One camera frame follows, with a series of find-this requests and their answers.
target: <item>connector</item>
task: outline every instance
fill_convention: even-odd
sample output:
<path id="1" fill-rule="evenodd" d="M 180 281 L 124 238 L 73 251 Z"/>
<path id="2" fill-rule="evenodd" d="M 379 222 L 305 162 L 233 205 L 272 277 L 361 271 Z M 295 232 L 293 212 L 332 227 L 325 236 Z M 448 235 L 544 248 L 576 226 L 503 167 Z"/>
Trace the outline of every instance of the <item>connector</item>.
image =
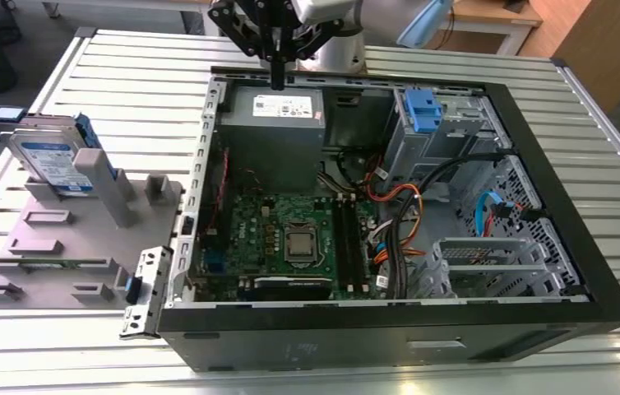
<path id="1" fill-rule="evenodd" d="M 509 216 L 512 215 L 512 211 L 515 209 L 515 203 L 500 202 L 497 204 L 493 204 L 489 208 L 493 211 L 495 216 L 497 218 L 509 218 Z"/>
<path id="2" fill-rule="evenodd" d="M 545 210 L 540 210 L 536 208 L 525 208 L 519 215 L 519 219 L 525 222 L 539 221 L 539 219 L 544 218 L 547 215 Z"/>

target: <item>blue latch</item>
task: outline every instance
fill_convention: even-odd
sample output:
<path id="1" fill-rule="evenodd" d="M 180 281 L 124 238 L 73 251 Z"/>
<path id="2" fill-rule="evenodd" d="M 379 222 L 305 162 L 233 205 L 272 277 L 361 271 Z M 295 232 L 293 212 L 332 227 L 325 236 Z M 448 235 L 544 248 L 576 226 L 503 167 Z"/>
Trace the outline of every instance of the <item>blue latch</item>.
<path id="1" fill-rule="evenodd" d="M 76 128 L 80 131 L 80 136 L 85 140 L 85 144 L 89 148 L 103 148 L 103 144 L 100 143 L 100 139 L 95 133 L 95 129 L 92 128 L 92 122 L 85 114 L 79 114 L 73 117 L 76 120 Z"/>
<path id="2" fill-rule="evenodd" d="M 24 115 L 27 115 L 27 109 L 0 107 L 0 122 L 19 123 Z"/>
<path id="3" fill-rule="evenodd" d="M 431 89 L 408 89 L 407 109 L 415 122 L 416 133 L 433 133 L 443 119 L 443 107 L 433 97 Z"/>

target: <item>slotted table surface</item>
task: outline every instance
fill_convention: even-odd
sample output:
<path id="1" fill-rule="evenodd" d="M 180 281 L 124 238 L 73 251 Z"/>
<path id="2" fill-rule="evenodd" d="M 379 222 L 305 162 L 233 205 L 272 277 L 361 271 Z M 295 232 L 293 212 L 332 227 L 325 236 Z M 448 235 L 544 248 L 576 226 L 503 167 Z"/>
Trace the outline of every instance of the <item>slotted table surface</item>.
<path id="1" fill-rule="evenodd" d="M 189 183 L 213 65 L 256 67 L 224 38 L 99 30 L 76 38 L 32 110 L 83 111 L 116 167 Z M 505 83 L 620 280 L 620 136 L 547 59 L 368 48 L 368 70 Z M 0 248 L 28 199 L 0 157 Z M 0 390 L 63 393 L 620 393 L 620 329 L 511 364 L 196 374 L 163 341 L 117 338 L 119 311 L 0 310 Z"/>

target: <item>ram slot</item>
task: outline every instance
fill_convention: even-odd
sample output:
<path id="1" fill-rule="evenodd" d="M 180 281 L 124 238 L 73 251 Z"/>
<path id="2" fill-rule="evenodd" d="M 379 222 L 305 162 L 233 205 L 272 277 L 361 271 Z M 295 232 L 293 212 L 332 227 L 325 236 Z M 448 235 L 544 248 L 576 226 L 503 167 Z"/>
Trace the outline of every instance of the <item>ram slot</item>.
<path id="1" fill-rule="evenodd" d="M 352 264 L 348 250 L 348 239 L 344 225 L 344 205 L 345 202 L 336 200 L 332 205 L 333 219 L 333 246 L 336 250 L 336 263 L 339 274 L 339 286 L 347 290 L 353 284 Z"/>
<path id="2" fill-rule="evenodd" d="M 344 204 L 344 233 L 351 262 L 351 283 L 353 284 L 353 291 L 363 293 L 365 266 L 361 251 L 361 224 L 357 218 L 356 202 L 347 202 Z"/>

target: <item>blue cable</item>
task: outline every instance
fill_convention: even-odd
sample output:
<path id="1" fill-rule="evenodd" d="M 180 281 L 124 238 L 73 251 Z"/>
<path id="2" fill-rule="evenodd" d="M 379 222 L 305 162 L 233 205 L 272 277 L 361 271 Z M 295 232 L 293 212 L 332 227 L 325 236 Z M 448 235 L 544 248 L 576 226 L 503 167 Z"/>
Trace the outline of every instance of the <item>blue cable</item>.
<path id="1" fill-rule="evenodd" d="M 483 236 L 485 233 L 485 224 L 483 223 L 483 213 L 485 211 L 487 198 L 492 198 L 495 204 L 504 202 L 503 198 L 495 191 L 487 191 L 480 195 L 477 204 L 475 205 L 475 233 Z"/>

